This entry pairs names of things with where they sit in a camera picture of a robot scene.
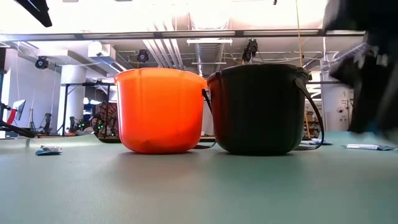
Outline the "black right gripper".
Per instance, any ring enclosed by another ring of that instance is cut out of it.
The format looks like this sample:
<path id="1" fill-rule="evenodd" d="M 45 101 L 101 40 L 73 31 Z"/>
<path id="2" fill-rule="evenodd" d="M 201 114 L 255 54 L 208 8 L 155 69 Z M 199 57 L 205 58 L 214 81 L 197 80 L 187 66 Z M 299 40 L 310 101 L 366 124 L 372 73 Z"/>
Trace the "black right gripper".
<path id="1" fill-rule="evenodd" d="M 348 131 L 397 137 L 397 42 L 367 45 L 359 53 L 345 55 L 332 66 L 330 76 L 354 92 Z M 384 112 L 384 130 L 377 113 L 381 99 L 390 93 Z"/>

